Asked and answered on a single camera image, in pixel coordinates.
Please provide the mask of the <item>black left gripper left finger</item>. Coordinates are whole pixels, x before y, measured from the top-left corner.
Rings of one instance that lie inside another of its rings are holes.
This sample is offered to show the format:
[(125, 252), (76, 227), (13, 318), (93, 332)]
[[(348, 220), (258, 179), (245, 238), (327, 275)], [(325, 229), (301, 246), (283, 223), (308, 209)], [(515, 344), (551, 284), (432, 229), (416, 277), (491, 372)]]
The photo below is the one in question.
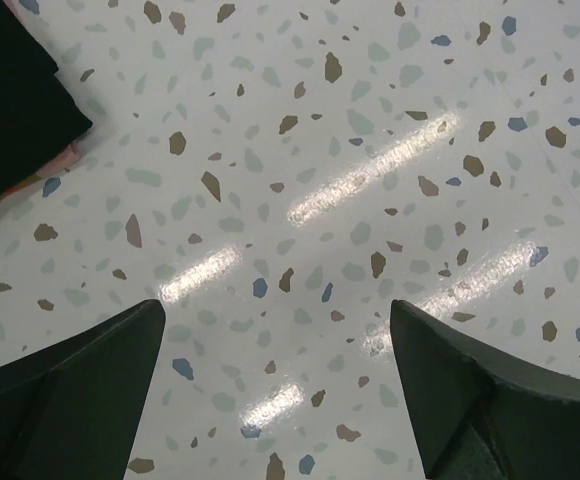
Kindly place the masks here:
[(121, 479), (165, 327), (144, 300), (0, 366), (0, 479)]

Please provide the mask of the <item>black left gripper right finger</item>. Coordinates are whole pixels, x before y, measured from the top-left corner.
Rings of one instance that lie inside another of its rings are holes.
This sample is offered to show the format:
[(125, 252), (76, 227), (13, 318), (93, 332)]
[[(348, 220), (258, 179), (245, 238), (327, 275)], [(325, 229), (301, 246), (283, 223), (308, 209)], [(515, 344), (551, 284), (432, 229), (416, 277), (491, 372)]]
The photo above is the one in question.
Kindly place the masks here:
[(428, 479), (580, 479), (580, 379), (465, 335), (404, 300), (390, 334)]

